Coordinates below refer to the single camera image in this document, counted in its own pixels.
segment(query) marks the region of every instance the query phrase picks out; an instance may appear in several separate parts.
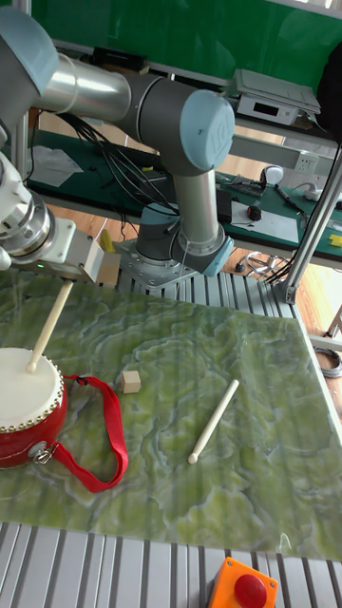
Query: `red button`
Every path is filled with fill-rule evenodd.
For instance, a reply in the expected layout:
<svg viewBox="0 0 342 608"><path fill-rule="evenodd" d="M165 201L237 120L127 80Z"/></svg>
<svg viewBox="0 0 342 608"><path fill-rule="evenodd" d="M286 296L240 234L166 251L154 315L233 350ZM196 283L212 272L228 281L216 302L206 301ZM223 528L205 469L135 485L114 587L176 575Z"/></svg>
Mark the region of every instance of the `red button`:
<svg viewBox="0 0 342 608"><path fill-rule="evenodd" d="M253 574L237 579L234 592L241 608L263 608L267 600L264 583Z"/></svg>

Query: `white drumhead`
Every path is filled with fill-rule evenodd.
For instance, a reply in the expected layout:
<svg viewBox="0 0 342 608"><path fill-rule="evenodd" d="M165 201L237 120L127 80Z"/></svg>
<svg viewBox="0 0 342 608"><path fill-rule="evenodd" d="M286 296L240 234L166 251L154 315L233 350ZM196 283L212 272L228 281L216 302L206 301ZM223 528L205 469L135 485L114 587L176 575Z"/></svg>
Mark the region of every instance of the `white drumhead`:
<svg viewBox="0 0 342 608"><path fill-rule="evenodd" d="M26 366L32 352L26 349L0 349L0 428L2 432L32 427L47 417L60 403L63 379L45 357L35 373Z"/></svg>

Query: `drum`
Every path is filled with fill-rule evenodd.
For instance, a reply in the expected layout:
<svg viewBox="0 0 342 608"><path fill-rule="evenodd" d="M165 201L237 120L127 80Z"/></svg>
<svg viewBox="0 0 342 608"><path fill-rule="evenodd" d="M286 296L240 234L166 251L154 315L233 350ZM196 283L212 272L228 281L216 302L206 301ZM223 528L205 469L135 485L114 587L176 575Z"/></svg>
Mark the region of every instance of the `drum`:
<svg viewBox="0 0 342 608"><path fill-rule="evenodd" d="M27 373L30 358L26 349L0 349L0 468L23 465L51 446L66 418L62 374L44 356Z"/></svg>
<svg viewBox="0 0 342 608"><path fill-rule="evenodd" d="M103 394L104 421L110 448L117 459L114 477L104 482L78 465L56 437L67 414L64 377L52 361L41 356L34 373L26 367L31 351L0 349L0 468L34 462L59 461L90 492L102 492L118 484L128 465L120 402L113 389L93 376L65 376L81 386L90 385Z"/></svg>

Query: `wooden drumstick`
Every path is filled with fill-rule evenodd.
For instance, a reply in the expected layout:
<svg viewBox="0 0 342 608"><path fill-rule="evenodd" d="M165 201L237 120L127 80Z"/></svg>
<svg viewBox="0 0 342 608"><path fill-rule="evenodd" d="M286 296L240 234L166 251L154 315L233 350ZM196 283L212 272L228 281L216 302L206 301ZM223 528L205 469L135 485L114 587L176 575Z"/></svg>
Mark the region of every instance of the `wooden drumstick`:
<svg viewBox="0 0 342 608"><path fill-rule="evenodd" d="M47 317L46 324L42 329L42 332L37 340L37 343L33 349L32 357L27 364L27 373L34 373L37 367L37 363L45 350L51 334L55 328L55 325L60 317L60 314L67 302L67 297L71 291L73 281L66 280L62 286L60 293L57 295L57 299L52 306L51 312Z"/></svg>
<svg viewBox="0 0 342 608"><path fill-rule="evenodd" d="M194 447L193 453L190 454L190 456L188 458L188 463L190 465L194 465L198 461L200 453L207 445L210 437L212 436L216 426L219 423L219 419L222 417L223 412L225 411L225 409L228 406L230 400L232 399L235 391L237 390L238 385L239 385L239 381L233 380L233 382L229 385L227 391L225 391L216 410L214 411L213 415L211 416L209 422L207 423L203 433L199 437L199 440L197 441L197 443Z"/></svg>

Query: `small wooden cube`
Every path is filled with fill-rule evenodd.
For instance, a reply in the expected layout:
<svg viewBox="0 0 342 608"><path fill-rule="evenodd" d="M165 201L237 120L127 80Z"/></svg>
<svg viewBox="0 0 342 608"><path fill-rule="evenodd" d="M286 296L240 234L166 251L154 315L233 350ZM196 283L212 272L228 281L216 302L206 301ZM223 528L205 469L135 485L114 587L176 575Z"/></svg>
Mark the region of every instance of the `small wooden cube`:
<svg viewBox="0 0 342 608"><path fill-rule="evenodd" d="M142 381L137 371L123 371L123 392L139 392L141 385Z"/></svg>

